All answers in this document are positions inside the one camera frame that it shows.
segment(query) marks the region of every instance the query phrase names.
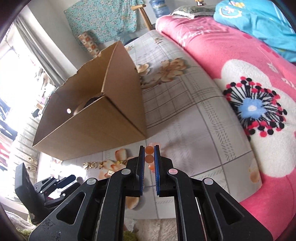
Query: teal floral fabric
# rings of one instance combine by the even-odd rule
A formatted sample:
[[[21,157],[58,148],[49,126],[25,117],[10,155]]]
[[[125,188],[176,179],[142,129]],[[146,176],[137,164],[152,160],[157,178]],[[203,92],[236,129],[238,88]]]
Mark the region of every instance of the teal floral fabric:
[[[136,12],[131,6],[142,0],[81,0],[64,11],[76,38],[84,31],[96,44],[113,40],[121,32],[134,32],[137,28]]]

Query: red and black stamen pattern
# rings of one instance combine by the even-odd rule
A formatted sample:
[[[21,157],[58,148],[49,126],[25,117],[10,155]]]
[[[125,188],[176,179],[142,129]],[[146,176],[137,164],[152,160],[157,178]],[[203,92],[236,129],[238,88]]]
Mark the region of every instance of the red and black stamen pattern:
[[[270,89],[262,88],[251,78],[241,77],[238,83],[226,85],[223,94],[236,113],[244,131],[251,140],[256,130],[261,137],[281,131],[286,121],[287,111],[278,103],[279,94]]]

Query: bed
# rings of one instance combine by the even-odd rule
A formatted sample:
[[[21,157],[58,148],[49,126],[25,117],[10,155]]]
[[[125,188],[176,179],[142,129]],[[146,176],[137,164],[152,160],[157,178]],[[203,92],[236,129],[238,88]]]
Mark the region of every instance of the bed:
[[[296,213],[296,67],[212,17],[163,16],[156,30],[201,65],[239,118],[263,184],[241,204],[276,239]]]

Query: blue flower center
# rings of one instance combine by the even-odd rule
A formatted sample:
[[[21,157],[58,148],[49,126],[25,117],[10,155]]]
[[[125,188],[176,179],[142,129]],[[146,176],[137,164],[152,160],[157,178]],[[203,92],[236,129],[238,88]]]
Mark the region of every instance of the blue flower center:
[[[259,117],[266,112],[266,109],[263,107],[262,100],[251,98],[245,98],[238,109],[244,119],[250,117],[253,119],[259,119]]]

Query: blue blanket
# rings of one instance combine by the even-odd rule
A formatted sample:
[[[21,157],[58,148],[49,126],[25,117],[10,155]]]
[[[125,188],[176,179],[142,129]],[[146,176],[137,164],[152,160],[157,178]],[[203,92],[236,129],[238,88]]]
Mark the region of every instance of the blue blanket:
[[[73,35],[84,31],[96,44],[113,40],[121,32],[134,32],[136,13],[131,6],[143,4],[142,0],[81,0],[64,11]]]
[[[296,34],[277,6],[268,0],[224,0],[214,19],[268,44],[290,62],[296,62]]]

